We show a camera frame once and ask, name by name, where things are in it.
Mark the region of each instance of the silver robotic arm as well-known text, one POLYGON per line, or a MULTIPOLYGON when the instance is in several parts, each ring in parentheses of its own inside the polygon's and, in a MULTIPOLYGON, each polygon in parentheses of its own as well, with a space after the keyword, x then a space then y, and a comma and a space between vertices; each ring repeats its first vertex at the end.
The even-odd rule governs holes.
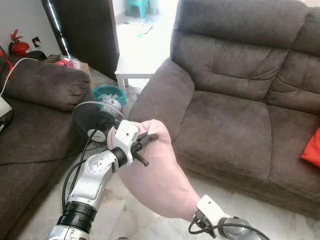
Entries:
MULTIPOLYGON (((139 129, 133 123, 123 120, 114 136, 112 150, 89 157, 84 170, 76 182, 63 214, 53 226, 46 240, 89 240, 92 222, 98 212, 108 181, 118 168, 130 165, 133 158, 144 166, 148 162, 137 152, 157 135, 138 136, 139 129)), ((198 211, 189 227, 191 234, 208 233, 218 240, 269 240, 262 232, 251 227, 244 219, 230 217, 209 196, 197 203, 198 211), (192 231, 193 225, 201 230, 192 231)))
POLYGON ((93 155, 86 160, 84 171, 67 199, 63 215, 59 218, 57 225, 52 227, 46 240, 90 239, 91 224, 100 208, 108 181, 118 168, 133 162, 132 153, 145 161, 136 152, 144 147, 144 144, 157 138, 157 136, 145 135, 138 138, 138 134, 137 126, 123 120, 114 136, 115 148, 93 155))

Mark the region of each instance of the pink cloth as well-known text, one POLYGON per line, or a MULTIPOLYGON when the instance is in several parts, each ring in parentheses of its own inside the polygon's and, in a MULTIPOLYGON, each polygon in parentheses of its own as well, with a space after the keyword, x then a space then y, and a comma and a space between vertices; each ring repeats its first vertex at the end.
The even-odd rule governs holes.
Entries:
MULTIPOLYGON (((197 211, 199 195, 193 189, 185 173, 177 164, 169 132, 158 120, 136 123, 140 133, 157 134, 158 140, 150 143, 139 154, 150 162, 145 167, 137 160, 119 169, 123 184, 146 207, 167 218, 180 218, 191 222, 197 211)), ((113 148, 108 136, 108 147, 113 148)))

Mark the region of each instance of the wall outlet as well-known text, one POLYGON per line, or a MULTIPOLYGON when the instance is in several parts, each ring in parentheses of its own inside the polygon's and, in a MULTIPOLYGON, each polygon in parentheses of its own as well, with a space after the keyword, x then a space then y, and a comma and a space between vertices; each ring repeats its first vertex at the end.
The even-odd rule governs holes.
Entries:
POLYGON ((34 47, 36 47, 36 48, 39 48, 41 46, 41 42, 40 42, 39 37, 33 38, 32 42, 33 42, 34 47))

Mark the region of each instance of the sofa backrest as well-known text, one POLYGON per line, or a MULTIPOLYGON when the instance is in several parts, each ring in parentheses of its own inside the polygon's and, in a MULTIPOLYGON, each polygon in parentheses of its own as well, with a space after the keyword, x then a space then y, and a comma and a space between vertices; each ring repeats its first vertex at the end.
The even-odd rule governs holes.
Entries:
POLYGON ((197 90, 320 114, 319 9, 298 0, 180 0, 170 56, 197 90))

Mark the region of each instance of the red pillow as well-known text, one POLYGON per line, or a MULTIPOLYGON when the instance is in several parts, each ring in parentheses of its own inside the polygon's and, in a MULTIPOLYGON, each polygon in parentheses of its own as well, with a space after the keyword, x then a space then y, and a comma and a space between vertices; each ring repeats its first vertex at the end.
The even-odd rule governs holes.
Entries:
POLYGON ((320 167, 320 127, 309 140, 301 158, 320 167))

